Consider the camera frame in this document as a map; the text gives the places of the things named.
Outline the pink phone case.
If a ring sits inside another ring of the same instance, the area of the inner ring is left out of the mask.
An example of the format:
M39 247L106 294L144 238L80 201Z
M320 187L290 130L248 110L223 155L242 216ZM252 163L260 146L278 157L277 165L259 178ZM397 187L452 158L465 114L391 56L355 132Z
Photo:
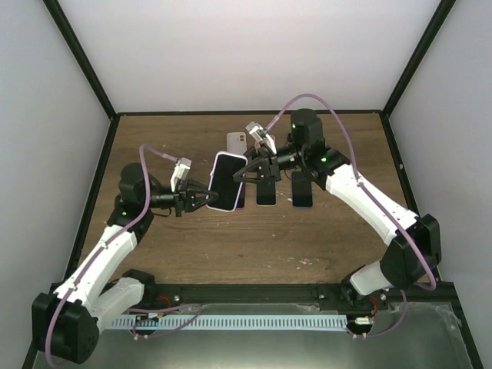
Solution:
M275 137L273 135L267 135L265 138L262 138L260 141L256 141L254 143L255 149L260 149L261 147L266 147L275 153L277 151Z

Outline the blue smartphone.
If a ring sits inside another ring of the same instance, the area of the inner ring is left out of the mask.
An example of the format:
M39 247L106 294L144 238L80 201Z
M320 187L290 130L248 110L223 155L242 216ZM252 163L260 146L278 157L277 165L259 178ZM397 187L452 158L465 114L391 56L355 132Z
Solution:
M295 208L312 208L313 194L311 181L301 171L291 173L292 203Z

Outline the pink smartphone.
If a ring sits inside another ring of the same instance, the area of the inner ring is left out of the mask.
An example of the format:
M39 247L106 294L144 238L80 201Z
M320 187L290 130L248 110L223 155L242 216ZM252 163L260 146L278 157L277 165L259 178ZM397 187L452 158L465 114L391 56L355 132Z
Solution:
M236 209L243 209L245 206L245 192L246 192L246 184L241 185L241 190L239 191L238 201L236 204Z

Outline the white smartphone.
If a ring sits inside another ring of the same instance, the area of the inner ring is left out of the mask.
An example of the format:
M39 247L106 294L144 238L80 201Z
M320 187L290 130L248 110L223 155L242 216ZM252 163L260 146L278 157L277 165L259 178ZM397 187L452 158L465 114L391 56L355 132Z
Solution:
M276 202L275 180L269 179L257 183L256 204L258 206L275 206Z

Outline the lavender phone case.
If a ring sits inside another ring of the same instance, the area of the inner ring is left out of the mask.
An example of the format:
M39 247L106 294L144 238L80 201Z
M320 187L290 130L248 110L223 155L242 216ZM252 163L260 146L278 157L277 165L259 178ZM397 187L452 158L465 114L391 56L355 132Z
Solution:
M206 207L215 211L232 212L236 209L242 182L234 180L234 174L248 163L243 155L219 151L214 158L208 190L218 196Z

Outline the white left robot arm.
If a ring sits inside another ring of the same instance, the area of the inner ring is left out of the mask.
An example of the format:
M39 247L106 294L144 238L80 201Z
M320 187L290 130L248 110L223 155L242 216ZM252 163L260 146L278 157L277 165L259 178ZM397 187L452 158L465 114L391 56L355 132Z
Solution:
M146 311L156 304L153 275L130 270L116 282L110 278L147 233L153 209L181 215L218 198L207 185L186 177L189 165L187 159L178 160L169 186L139 163L121 170L115 208L98 243L68 279L32 304L33 339L52 367L57 367L55 357L87 361L113 320L134 306Z

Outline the cream phone case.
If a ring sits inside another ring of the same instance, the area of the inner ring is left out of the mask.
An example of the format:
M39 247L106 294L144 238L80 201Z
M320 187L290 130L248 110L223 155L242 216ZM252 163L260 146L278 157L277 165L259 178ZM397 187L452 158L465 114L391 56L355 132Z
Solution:
M244 132L229 132L226 135L226 151L235 155L242 155L248 149Z

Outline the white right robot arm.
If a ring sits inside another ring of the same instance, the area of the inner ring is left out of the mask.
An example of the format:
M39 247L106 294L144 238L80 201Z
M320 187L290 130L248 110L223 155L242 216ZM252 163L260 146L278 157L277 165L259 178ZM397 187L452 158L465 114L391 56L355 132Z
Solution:
M291 131L285 146L277 147L269 128L257 122L246 126L255 145L245 155L251 162L234 174L236 182L280 181L283 170L301 173L342 200L361 216L387 247L383 257L351 272L343 281L341 299L357 310L375 291L416 285L432 291L437 287L433 270L440 263L440 225L436 218L400 206L373 186L357 169L353 156L346 157L327 145L323 123L312 109L290 115Z

